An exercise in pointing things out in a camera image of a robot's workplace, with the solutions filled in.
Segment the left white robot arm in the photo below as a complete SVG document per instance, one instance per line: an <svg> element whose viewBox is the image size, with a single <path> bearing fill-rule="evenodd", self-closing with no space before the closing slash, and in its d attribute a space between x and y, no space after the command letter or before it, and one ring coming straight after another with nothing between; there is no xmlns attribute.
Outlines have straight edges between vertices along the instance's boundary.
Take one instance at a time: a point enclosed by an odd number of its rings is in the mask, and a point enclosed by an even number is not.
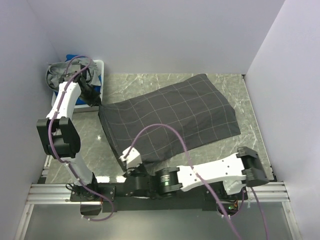
<svg viewBox="0 0 320 240"><path fill-rule="evenodd" d="M100 92L87 81L91 77L88 65L78 65L59 80L58 95L49 114L37 121L36 128L44 152L65 166L73 178L71 191L88 201L100 195L97 179L80 154L81 139L72 122L78 99L88 106L101 105Z"/></svg>

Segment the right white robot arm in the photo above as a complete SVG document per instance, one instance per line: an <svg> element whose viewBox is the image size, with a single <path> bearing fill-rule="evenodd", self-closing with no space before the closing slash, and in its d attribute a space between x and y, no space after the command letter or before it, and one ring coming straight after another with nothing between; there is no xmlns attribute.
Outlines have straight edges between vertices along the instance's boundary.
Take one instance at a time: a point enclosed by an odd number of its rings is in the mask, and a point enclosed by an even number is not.
<svg viewBox="0 0 320 240"><path fill-rule="evenodd" d="M127 148L121 161L126 165L127 194L156 198L188 192L205 184L221 183L219 193L230 200L244 187L253 188L269 183L258 153L246 146L221 160L190 166L167 167L148 174L140 153Z"/></svg>

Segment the dark grey checked pillowcase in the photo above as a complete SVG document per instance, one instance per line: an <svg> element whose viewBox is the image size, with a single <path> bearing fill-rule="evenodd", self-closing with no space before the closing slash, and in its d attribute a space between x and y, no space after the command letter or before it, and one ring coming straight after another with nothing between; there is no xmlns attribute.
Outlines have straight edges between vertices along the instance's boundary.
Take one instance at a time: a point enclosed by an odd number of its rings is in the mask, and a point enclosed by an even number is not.
<svg viewBox="0 0 320 240"><path fill-rule="evenodd" d="M205 73L102 105L98 117L114 156L133 146L149 172L184 150L241 134L235 109Z"/></svg>

